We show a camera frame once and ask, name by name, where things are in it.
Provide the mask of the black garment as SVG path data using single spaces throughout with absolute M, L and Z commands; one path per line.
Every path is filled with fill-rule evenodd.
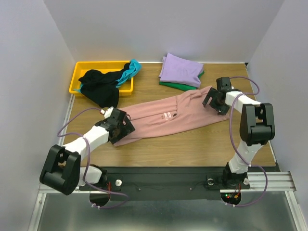
M 99 107 L 117 107 L 119 102 L 118 84 L 122 75 L 129 69 L 126 63 L 119 71 L 103 74 L 101 71 L 91 69 L 79 78 L 80 92 Z

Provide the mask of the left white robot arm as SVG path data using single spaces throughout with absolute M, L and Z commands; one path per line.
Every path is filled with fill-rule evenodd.
M 92 185 L 101 190 L 107 185 L 105 170 L 97 166 L 81 166 L 81 161 L 90 158 L 90 153 L 106 144 L 115 144 L 135 128 L 125 111 L 108 108 L 100 110 L 104 120 L 97 122 L 84 135 L 63 146 L 53 145 L 47 154 L 39 181 L 65 195 L 78 186 Z

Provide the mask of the pink t-shirt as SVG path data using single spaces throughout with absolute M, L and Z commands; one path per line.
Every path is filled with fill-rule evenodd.
M 229 119 L 228 115 L 219 115 L 210 106 L 203 106 L 210 88 L 189 90 L 177 96 L 121 108 L 130 116 L 135 131 L 114 146 L 185 132 Z

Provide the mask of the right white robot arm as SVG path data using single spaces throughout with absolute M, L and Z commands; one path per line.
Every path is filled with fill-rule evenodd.
M 275 136 L 273 106 L 255 101 L 250 98 L 250 93 L 233 88 L 230 77 L 220 77 L 216 84 L 216 88 L 209 90 L 203 106 L 209 105 L 221 116 L 238 111 L 241 114 L 241 140 L 238 146 L 232 144 L 235 154 L 223 172 L 207 176 L 207 184 L 213 190 L 233 189 L 249 184 L 247 172 L 252 160 Z

